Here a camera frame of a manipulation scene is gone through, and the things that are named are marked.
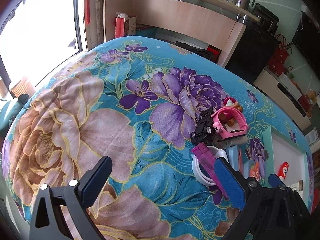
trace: purple flower pattern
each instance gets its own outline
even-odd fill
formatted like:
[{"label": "purple flower pattern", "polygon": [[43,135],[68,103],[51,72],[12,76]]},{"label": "purple flower pattern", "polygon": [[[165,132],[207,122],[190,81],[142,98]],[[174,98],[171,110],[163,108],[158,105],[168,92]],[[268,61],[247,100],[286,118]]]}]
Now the purple flower pattern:
[{"label": "purple flower pattern", "polygon": [[245,149],[245,154],[248,159],[259,162],[259,173],[260,177],[265,179],[266,176],[266,163],[265,161],[269,157],[269,153],[264,149],[262,142],[254,137],[254,139],[249,140],[249,146]]},{"label": "purple flower pattern", "polygon": [[186,50],[186,49],[183,49],[183,48],[180,48],[176,45],[173,45],[173,44],[169,44],[169,46],[173,49],[176,49],[178,51],[179,54],[181,55],[187,55],[187,54],[192,54],[192,52]]},{"label": "purple flower pattern", "polygon": [[314,194],[315,181],[314,181],[312,157],[311,157],[311,154],[309,153],[306,153],[306,154],[307,154],[308,173],[309,173],[309,202],[310,202],[310,198],[312,199]]},{"label": "purple flower pattern", "polygon": [[253,103],[258,103],[258,100],[257,100],[255,94],[252,93],[252,92],[249,91],[249,90],[247,90],[247,92],[248,92],[248,97],[252,100],[252,102],[253,102]]},{"label": "purple flower pattern", "polygon": [[102,53],[100,55],[100,60],[105,62],[105,63],[111,63],[113,62],[115,59],[117,61],[122,61],[121,56],[123,55],[128,55],[129,52],[125,52],[125,51],[118,51],[117,49],[111,49],[108,50],[107,53]]},{"label": "purple flower pattern", "polygon": [[218,186],[211,186],[209,187],[209,190],[214,192],[213,196],[212,196],[212,200],[214,202],[214,204],[216,206],[218,206],[220,203],[221,203],[221,200],[222,200],[222,192],[221,190],[218,188]]},{"label": "purple flower pattern", "polygon": [[183,148],[185,139],[190,138],[200,111],[209,107],[220,109],[228,96],[211,77],[196,75],[195,70],[186,67],[154,74],[150,89],[167,101],[153,109],[149,118],[152,129],[176,148]]},{"label": "purple flower pattern", "polygon": [[156,101],[158,96],[149,90],[149,82],[147,80],[142,81],[140,84],[137,80],[128,80],[125,84],[127,89],[133,94],[128,94],[119,100],[119,104],[124,109],[130,109],[135,106],[135,113],[141,114],[151,106],[151,101]]},{"label": "purple flower pattern", "polygon": [[19,204],[19,202],[17,202],[17,201],[14,201],[14,202],[15,202],[15,204],[16,204],[19,212],[20,212],[20,215],[24,218],[24,220],[26,220],[25,217],[24,217],[24,214],[23,214],[23,209],[21,208],[21,205]]},{"label": "purple flower pattern", "polygon": [[292,132],[292,130],[290,129],[289,130],[289,135],[290,135],[290,139],[296,143],[297,142],[297,139],[296,139],[296,134],[294,132]]},{"label": "purple flower pattern", "polygon": [[127,51],[133,51],[133,52],[143,52],[144,50],[147,50],[147,47],[140,47],[140,44],[135,43],[132,45],[126,45],[126,48],[124,48]]},{"label": "purple flower pattern", "polygon": [[10,141],[5,140],[3,149],[2,149],[2,172],[5,177],[9,175],[9,167],[10,167],[10,160],[9,160],[9,152],[10,152]]}]

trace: red bottle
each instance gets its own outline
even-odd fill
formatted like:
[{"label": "red bottle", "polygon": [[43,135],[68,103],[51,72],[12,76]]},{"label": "red bottle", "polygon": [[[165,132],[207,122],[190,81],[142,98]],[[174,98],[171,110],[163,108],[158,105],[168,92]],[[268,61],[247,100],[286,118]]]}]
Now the red bottle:
[{"label": "red bottle", "polygon": [[284,182],[285,176],[287,176],[289,169],[289,164],[287,162],[282,163],[282,165],[279,168],[278,177],[281,179],[282,182]]}]

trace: purple lighter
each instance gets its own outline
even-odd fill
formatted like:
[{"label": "purple lighter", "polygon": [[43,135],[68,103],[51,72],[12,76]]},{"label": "purple lighter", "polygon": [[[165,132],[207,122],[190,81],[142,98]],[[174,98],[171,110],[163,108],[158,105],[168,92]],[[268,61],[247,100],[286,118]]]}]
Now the purple lighter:
[{"label": "purple lighter", "polygon": [[211,179],[213,179],[215,184],[217,184],[218,188],[222,191],[223,195],[225,197],[228,197],[217,175],[214,172],[214,162],[216,161],[216,158],[213,156],[209,148],[202,142],[194,147],[191,152],[197,157],[198,161],[210,175]]}]

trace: wall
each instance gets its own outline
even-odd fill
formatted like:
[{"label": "wall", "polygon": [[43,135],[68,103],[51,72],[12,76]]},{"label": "wall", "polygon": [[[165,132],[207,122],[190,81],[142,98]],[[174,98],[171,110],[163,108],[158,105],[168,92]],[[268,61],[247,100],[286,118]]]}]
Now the wall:
[{"label": "wall", "polygon": [[[224,10],[217,9],[214,6],[210,6],[208,4],[205,5],[202,2],[198,2],[195,0],[184,1],[202,5],[204,7],[222,12],[226,16],[233,17]],[[277,34],[283,34],[287,38],[287,41],[290,42],[296,32],[295,29],[298,27],[299,21],[301,19],[300,9],[301,5],[303,4],[302,0],[256,0],[256,2],[265,6],[267,9],[269,9],[279,17]],[[319,79],[315,75],[313,69],[308,65],[307,60],[298,51],[298,49],[294,47],[294,45],[292,46],[292,55],[288,57],[287,61],[285,62],[285,66],[293,67],[292,73],[295,76],[295,81],[304,93],[306,93],[308,89],[312,89],[314,91],[320,90]]]}]

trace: coffee maker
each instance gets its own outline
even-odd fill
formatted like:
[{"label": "coffee maker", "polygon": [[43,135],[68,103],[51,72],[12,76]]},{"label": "coffee maker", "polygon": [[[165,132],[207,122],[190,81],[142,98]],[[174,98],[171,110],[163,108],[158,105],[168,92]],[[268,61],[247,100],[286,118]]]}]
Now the coffee maker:
[{"label": "coffee maker", "polygon": [[260,19],[259,25],[264,31],[272,36],[275,35],[279,23],[279,18],[276,15],[259,3],[255,4],[252,14]]}]

